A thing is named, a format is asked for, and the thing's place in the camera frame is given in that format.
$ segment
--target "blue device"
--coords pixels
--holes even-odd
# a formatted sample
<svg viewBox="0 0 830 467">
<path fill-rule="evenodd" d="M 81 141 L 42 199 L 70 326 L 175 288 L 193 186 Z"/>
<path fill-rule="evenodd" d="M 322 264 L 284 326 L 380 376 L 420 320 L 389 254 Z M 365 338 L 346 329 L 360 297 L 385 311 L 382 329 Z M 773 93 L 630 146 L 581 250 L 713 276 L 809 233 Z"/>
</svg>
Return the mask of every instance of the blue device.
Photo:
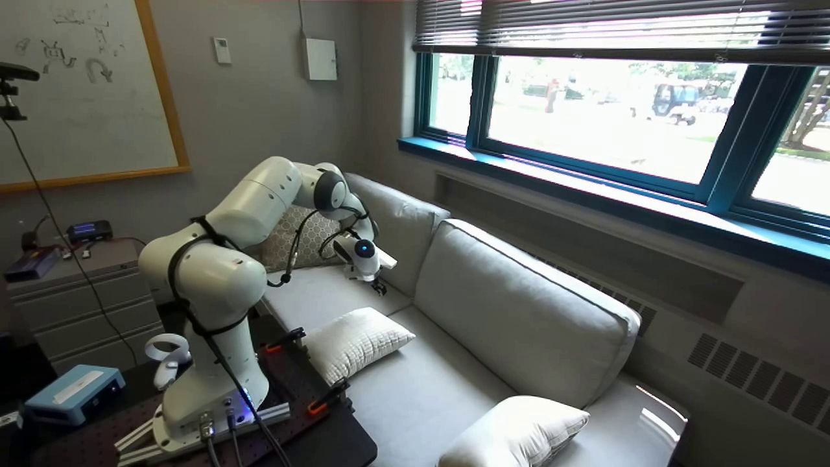
<svg viewBox="0 0 830 467">
<path fill-rule="evenodd" d="M 90 413 L 125 386 L 120 369 L 81 364 L 26 400 L 24 408 L 40 424 L 84 425 Z"/>
</svg>

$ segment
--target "couch cushion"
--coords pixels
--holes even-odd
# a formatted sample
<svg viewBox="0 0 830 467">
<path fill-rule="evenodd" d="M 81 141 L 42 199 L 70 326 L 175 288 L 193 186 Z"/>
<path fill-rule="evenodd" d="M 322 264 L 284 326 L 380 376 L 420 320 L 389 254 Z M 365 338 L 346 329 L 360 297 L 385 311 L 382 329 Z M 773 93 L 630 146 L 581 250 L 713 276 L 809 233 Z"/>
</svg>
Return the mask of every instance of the couch cushion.
<svg viewBox="0 0 830 467">
<path fill-rule="evenodd" d="M 347 184 L 380 225 L 376 243 L 398 260 L 398 268 L 385 271 L 382 277 L 412 297 L 426 250 L 435 225 L 448 218 L 448 210 L 358 173 L 347 173 Z"/>
<path fill-rule="evenodd" d="M 356 419 L 376 442 L 374 467 L 429 467 L 512 389 L 417 308 L 393 315 L 415 333 L 400 352 L 350 378 Z"/>
<path fill-rule="evenodd" d="M 439 225 L 415 304 L 517 391 L 577 408 L 617 378 L 642 321 L 465 221 Z"/>
<path fill-rule="evenodd" d="M 273 315 L 284 329 L 315 333 L 360 307 L 393 315 L 407 304 L 411 298 L 400 290 L 376 294 L 372 285 L 350 281 L 342 268 L 308 268 L 297 271 L 284 288 L 268 288 L 259 311 Z"/>
</svg>

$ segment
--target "wire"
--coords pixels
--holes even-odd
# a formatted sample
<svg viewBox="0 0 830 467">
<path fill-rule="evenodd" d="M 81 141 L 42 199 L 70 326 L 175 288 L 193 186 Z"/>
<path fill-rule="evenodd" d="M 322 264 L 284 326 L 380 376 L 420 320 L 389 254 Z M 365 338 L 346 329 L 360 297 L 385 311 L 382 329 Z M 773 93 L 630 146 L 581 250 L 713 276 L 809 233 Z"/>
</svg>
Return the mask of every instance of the wire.
<svg viewBox="0 0 830 467">
<path fill-rule="evenodd" d="M 339 260 L 342 264 L 347 264 L 339 254 L 328 254 L 328 246 L 330 246 L 337 237 L 342 237 L 342 233 L 354 233 L 354 228 L 350 228 L 350 225 L 342 225 L 342 228 L 337 228 L 335 233 L 330 233 L 325 242 L 320 242 L 317 254 L 320 254 L 322 260 L 328 260 L 328 263 Z"/>
<path fill-rule="evenodd" d="M 298 16 L 298 23 L 300 23 L 300 37 L 306 37 L 303 0 L 297 0 L 297 16 Z"/>
<path fill-rule="evenodd" d="M 293 238 L 291 238 L 291 246 L 287 246 L 287 260 L 285 260 L 285 273 L 284 273 L 281 284 L 271 284 L 271 281 L 268 281 L 271 288 L 284 288 L 285 284 L 291 284 L 291 273 L 293 273 L 293 264 L 297 264 L 297 258 L 298 258 L 298 250 L 300 250 L 303 228 L 306 228 L 306 223 L 308 223 L 315 216 L 317 216 L 317 210 L 312 210 L 312 212 L 300 221 L 300 225 L 293 230 Z"/>
<path fill-rule="evenodd" d="M 215 455 L 215 445 L 212 445 L 212 424 L 203 424 L 203 445 L 207 446 L 211 465 L 220 467 L 217 455 Z"/>
<path fill-rule="evenodd" d="M 33 193 L 40 194 L 42 205 L 46 207 L 46 218 L 51 221 L 54 233 L 61 237 L 63 243 L 70 243 L 70 238 L 67 238 L 67 237 L 63 233 L 63 228 L 61 228 L 61 221 L 58 221 L 58 216 L 54 216 L 54 210 L 51 210 L 51 202 L 49 202 L 42 181 L 37 180 L 37 173 L 33 173 L 33 168 L 31 168 L 31 163 L 29 163 L 29 159 L 26 159 L 26 151 L 24 151 L 24 146 L 20 146 L 20 141 L 18 141 L 18 132 L 7 125 L 7 120 L 2 120 L 2 125 L 5 125 L 5 129 L 11 132 L 11 141 L 15 142 L 15 151 L 18 151 L 26 172 L 29 172 L 29 180 L 31 180 L 31 184 L 33 184 Z M 101 298 L 101 294 L 96 290 L 96 285 L 93 285 L 93 281 L 89 277 L 89 273 L 84 271 L 79 254 L 70 254 L 70 258 L 72 258 L 72 263 L 75 263 L 84 284 L 90 288 L 90 294 L 93 294 L 93 298 L 96 298 L 96 307 L 101 308 L 103 321 L 106 321 L 110 329 L 127 346 L 131 358 L 132 358 L 132 365 L 137 365 L 141 361 L 137 361 L 136 349 L 127 342 L 127 338 L 125 338 L 125 334 L 115 326 L 115 321 L 110 320 L 106 307 L 103 307 L 103 298 Z"/>
<path fill-rule="evenodd" d="M 232 413 L 228 413 L 228 432 L 232 432 L 232 442 L 233 442 L 237 467 L 241 467 L 238 437 L 237 437 L 237 424 L 233 424 L 233 415 L 232 415 Z"/>
<path fill-rule="evenodd" d="M 33 233 L 33 238 L 40 238 L 40 230 L 42 230 L 42 225 L 49 221 L 49 216 L 42 216 L 37 223 L 33 223 L 33 228 L 31 228 L 31 233 Z"/>
<path fill-rule="evenodd" d="M 228 358 L 223 356 L 223 351 L 215 346 L 212 334 L 203 334 L 211 352 L 215 356 L 215 361 L 223 365 L 223 372 L 228 373 L 228 378 L 233 382 L 237 391 L 241 395 L 243 406 L 251 411 L 259 432 L 268 437 L 268 442 L 273 445 L 275 455 L 281 457 L 281 461 L 285 467 L 293 467 L 285 450 L 281 446 L 281 439 L 264 425 L 264 421 L 259 419 L 259 411 L 254 408 L 251 398 L 243 391 L 243 386 L 238 384 L 237 373 L 232 372 Z"/>
</svg>

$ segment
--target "white pillow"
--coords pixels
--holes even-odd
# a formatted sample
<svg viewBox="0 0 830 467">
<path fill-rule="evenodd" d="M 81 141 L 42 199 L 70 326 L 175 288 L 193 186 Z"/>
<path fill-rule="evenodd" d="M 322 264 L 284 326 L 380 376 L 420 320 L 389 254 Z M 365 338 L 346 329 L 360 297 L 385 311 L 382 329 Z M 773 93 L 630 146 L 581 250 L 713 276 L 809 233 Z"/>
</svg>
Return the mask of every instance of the white pillow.
<svg viewBox="0 0 830 467">
<path fill-rule="evenodd" d="M 439 467 L 530 467 L 569 446 L 588 413 L 543 398 L 508 398 L 473 424 Z"/>
<path fill-rule="evenodd" d="M 415 341 L 411 329 L 380 315 L 356 308 L 306 338 L 308 361 L 328 384 L 356 376 Z"/>
<path fill-rule="evenodd" d="M 258 258 L 264 271 L 271 273 L 284 273 L 291 263 L 291 243 L 293 237 L 298 233 L 300 223 L 312 216 L 308 207 L 297 207 L 291 205 L 275 230 L 262 242 L 250 246 L 247 251 Z M 298 237 L 298 258 L 293 271 L 300 268 L 320 268 L 320 264 L 337 264 L 339 260 L 335 258 L 333 243 L 320 254 L 320 246 L 325 238 L 330 238 L 335 230 L 339 230 L 339 223 L 325 216 L 312 216 Z"/>
</svg>

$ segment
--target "couch armrest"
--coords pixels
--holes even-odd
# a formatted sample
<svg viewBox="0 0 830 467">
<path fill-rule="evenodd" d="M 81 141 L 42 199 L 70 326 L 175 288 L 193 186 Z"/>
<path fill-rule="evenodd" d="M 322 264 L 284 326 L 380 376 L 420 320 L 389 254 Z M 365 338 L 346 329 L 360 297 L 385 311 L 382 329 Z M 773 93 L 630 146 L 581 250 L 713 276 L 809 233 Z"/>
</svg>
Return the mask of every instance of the couch armrest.
<svg viewBox="0 0 830 467">
<path fill-rule="evenodd" d="M 553 465 L 664 467 L 673 465 L 688 425 L 686 411 L 625 376 L 587 411 L 591 413 L 587 429 Z"/>
</svg>

